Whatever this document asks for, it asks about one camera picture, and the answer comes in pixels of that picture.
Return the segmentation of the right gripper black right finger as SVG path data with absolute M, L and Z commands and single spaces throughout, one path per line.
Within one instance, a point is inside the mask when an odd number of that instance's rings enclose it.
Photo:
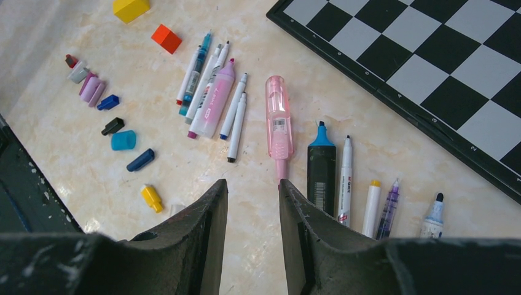
M 280 223 L 289 294 L 519 294 L 520 241 L 391 238 L 339 224 L 284 179 Z

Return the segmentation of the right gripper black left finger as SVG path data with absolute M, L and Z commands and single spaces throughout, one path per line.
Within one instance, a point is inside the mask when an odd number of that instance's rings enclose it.
M 227 181 L 131 240 L 102 234 L 1 235 L 2 294 L 218 294 Z

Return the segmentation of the dark thin pen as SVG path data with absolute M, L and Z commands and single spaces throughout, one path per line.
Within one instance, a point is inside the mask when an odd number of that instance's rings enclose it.
M 352 182 L 352 145 L 347 135 L 342 151 L 340 169 L 340 188 L 338 197 L 337 220 L 345 227 L 350 227 L 351 218 L 351 182 Z

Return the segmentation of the clear pen cap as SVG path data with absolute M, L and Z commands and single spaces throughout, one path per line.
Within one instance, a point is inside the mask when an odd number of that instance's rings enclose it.
M 186 206 L 183 204 L 180 204 L 180 203 L 172 204 L 170 206 L 170 217 L 176 215 L 177 213 L 179 213 L 180 211 L 182 211 L 185 208 L 186 208 Z

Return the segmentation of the yellow banded white pen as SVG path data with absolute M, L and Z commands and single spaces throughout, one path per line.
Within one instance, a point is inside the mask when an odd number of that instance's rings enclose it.
M 369 238 L 372 238 L 374 235 L 374 227 L 378 205 L 380 201 L 380 193 L 380 181 L 377 179 L 373 179 L 368 188 L 364 220 L 362 224 L 362 234 Z

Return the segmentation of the yellow pen cap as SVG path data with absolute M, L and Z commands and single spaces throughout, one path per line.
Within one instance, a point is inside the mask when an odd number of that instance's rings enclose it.
M 164 207 L 162 205 L 162 199 L 160 198 L 154 186 L 145 184 L 141 188 L 141 196 L 145 200 L 147 205 L 150 208 L 152 208 L 156 213 L 161 213 L 163 211 Z

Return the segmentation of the thin purple pen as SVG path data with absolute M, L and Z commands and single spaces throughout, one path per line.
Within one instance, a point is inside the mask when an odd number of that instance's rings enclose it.
M 396 214 L 399 202 L 399 185 L 400 180 L 399 178 L 397 178 L 391 186 L 391 189 L 383 206 L 383 211 L 375 238 L 376 240 L 381 240 L 390 236 L 394 216 Z

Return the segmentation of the navy blue pen cap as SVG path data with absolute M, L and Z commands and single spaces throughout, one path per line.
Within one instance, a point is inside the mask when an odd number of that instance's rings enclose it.
M 126 169 L 129 172 L 136 172 L 140 171 L 144 167 L 146 167 L 148 164 L 150 164 L 155 159 L 155 152 L 153 149 L 149 148 L 146 151 L 144 151 L 141 155 L 139 155 L 135 160 L 130 162 Z

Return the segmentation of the black capped white marker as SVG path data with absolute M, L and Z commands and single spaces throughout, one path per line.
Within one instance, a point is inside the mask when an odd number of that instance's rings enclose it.
M 235 114 L 235 120 L 233 122 L 233 130 L 230 139 L 229 151 L 227 154 L 227 162 L 235 163 L 238 155 L 238 146 L 240 143 L 241 129 L 243 126 L 244 115 L 246 111 L 247 94 L 242 93 L 238 103 L 237 111 Z

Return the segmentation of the blue clear pen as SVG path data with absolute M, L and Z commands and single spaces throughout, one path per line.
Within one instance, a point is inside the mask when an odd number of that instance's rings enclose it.
M 427 214 L 420 227 L 420 238 L 440 238 L 444 229 L 443 210 L 444 195 L 438 192 L 431 211 Z

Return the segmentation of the pink eraser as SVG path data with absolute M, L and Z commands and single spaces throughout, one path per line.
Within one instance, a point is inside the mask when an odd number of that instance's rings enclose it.
M 288 177 L 288 162 L 294 153 L 289 95 L 284 79 L 271 76 L 265 83 L 268 154 L 275 161 L 276 183 Z

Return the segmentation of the magenta capped white marker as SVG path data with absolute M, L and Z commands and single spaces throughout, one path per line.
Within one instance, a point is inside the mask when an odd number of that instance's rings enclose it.
M 209 92 L 210 90 L 212 89 L 212 86 L 214 84 L 214 80 L 215 80 L 215 77 L 216 77 L 216 74 L 217 72 L 222 68 L 223 64 L 224 64 L 224 60 L 226 59 L 227 57 L 227 54 L 229 52 L 229 47 L 230 47 L 230 41 L 227 41 L 220 54 L 219 54 L 219 57 L 215 63 L 215 66 L 211 72 L 211 75 L 210 75 L 210 78 L 208 80 L 208 83 L 206 85 L 206 87 L 204 88 L 204 91 L 202 93 L 202 98 L 198 104 L 198 107 L 197 107 L 197 112 L 195 114 L 195 117 L 192 121 L 192 123 L 190 124 L 190 128 L 189 128 L 189 132 L 187 134 L 187 136 L 190 138 L 190 139 L 196 139 L 197 137 L 197 134 L 196 134 L 196 129 L 197 129 L 197 126 L 198 126 L 198 123 L 201 119 L 201 116 L 202 116 L 202 107 L 203 105 L 205 104 L 205 100 L 207 98 L 207 96 L 209 95 Z

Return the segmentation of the teal highlighter cap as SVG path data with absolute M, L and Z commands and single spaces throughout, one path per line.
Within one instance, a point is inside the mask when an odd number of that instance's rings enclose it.
M 136 146 L 136 133 L 133 130 L 117 132 L 111 137 L 113 151 L 131 150 Z

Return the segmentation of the pink highlighter pen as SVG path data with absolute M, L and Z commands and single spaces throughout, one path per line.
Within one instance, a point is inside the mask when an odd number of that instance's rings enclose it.
M 199 136 L 212 138 L 216 131 L 225 103 L 235 82 L 234 63 L 235 59 L 231 58 L 226 66 L 216 74 L 212 89 L 202 107 L 202 116 L 196 129 L 196 134 Z

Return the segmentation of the black pen cap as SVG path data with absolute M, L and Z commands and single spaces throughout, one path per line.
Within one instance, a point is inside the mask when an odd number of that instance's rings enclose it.
M 121 130 L 125 126 L 125 122 L 123 119 L 119 117 L 115 117 L 112 119 L 109 123 L 107 123 L 104 127 L 104 129 L 101 131 L 101 134 L 103 136 L 117 133 L 119 130 Z

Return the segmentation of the blue capped white marker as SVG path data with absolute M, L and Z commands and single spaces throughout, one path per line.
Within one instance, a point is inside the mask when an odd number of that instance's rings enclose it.
M 238 103 L 240 101 L 240 98 L 241 98 L 243 92 L 245 91 L 247 80 L 248 80 L 248 74 L 244 73 L 241 76 L 241 78 L 236 86 L 236 89 L 233 94 L 231 103 L 229 105 L 224 123 L 222 124 L 221 131 L 219 132 L 219 138 L 221 140 L 227 140 L 228 137 L 230 136 L 232 125 L 235 120 L 235 115 L 237 112 Z

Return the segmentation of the red capped white marker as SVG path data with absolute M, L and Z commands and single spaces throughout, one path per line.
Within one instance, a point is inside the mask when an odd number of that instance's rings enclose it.
M 191 75 L 191 72 L 192 70 L 194 69 L 195 67 L 195 63 L 196 63 L 196 60 L 197 60 L 197 57 L 198 57 L 198 54 L 201 50 L 201 45 L 199 45 L 197 47 L 197 49 L 195 50 L 195 52 L 192 54 L 192 57 L 190 59 L 190 62 L 186 68 L 186 72 L 185 72 L 185 75 L 183 77 L 183 80 L 182 80 L 182 83 L 181 83 L 181 86 L 179 88 L 179 91 L 178 91 L 178 94 L 176 96 L 176 104 L 178 106 L 180 106 L 182 104 L 182 99 L 184 97 L 184 94 L 186 92 L 186 88 L 187 88 L 187 85 L 189 83 L 189 78 L 190 78 L 190 75 Z

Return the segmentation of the blue teal pen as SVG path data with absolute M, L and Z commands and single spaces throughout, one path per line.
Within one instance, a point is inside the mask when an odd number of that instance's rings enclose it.
M 211 31 L 209 31 L 206 34 L 206 36 L 198 50 L 197 58 L 195 60 L 195 65 L 190 74 L 189 83 L 187 85 L 187 89 L 185 91 L 184 97 L 182 99 L 181 107 L 179 110 L 179 114 L 182 116 L 186 116 L 188 109 L 190 107 L 190 104 L 194 98 L 194 93 L 195 93 L 195 90 L 198 85 L 198 80 L 200 78 L 201 71 L 202 71 L 203 65 L 206 60 L 208 47 L 210 46 L 210 44 L 211 44 Z

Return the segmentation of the pink highlighter cap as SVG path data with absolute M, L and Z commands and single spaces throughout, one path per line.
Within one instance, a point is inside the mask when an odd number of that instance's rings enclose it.
M 87 81 L 80 94 L 80 98 L 82 101 L 86 102 L 89 107 L 93 108 L 98 104 L 105 88 L 105 81 L 93 76 Z

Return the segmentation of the magenta pen cap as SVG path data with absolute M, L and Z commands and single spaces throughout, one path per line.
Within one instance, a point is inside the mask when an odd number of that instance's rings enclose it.
M 83 91 L 85 90 L 85 88 L 86 88 L 86 86 L 87 86 L 89 80 L 90 80 L 92 77 L 98 77 L 98 76 L 97 76 L 96 74 L 94 74 L 93 72 L 89 72 L 89 73 L 87 74 L 87 76 L 85 77 L 85 79 L 84 79 L 84 83 L 83 83 L 83 85 L 82 85 L 82 87 L 81 87 L 81 89 L 80 89 L 79 95 L 82 95 L 82 93 L 83 93 Z

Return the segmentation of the grey pen cap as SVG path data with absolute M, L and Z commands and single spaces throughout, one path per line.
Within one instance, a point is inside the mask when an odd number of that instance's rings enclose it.
M 85 61 L 78 61 L 68 75 L 68 79 L 75 84 L 81 83 L 88 75 L 90 70 L 87 68 Z

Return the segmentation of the red pen cap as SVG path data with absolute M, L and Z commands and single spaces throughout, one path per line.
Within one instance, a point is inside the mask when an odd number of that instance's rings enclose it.
M 76 57 L 74 57 L 70 54 L 67 54 L 66 58 L 65 58 L 65 62 L 69 68 L 73 69 L 77 65 L 79 60 Z

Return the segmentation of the small red block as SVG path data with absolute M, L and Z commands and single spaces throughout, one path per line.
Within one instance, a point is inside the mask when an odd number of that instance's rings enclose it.
M 159 24 L 151 39 L 170 54 L 174 54 L 182 43 L 182 39 L 163 24 Z

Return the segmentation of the black white checkerboard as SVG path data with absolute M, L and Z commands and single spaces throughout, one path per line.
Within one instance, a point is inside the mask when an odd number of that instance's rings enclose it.
M 519 1 L 278 1 L 267 18 L 520 201 Z

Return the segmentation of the yellow block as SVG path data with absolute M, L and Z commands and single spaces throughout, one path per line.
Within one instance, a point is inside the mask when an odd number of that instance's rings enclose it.
M 151 8 L 149 0 L 115 0 L 112 3 L 114 15 L 128 24 Z

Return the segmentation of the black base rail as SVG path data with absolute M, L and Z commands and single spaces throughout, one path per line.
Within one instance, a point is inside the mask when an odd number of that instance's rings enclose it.
M 82 233 L 4 118 L 1 118 L 1 233 Z

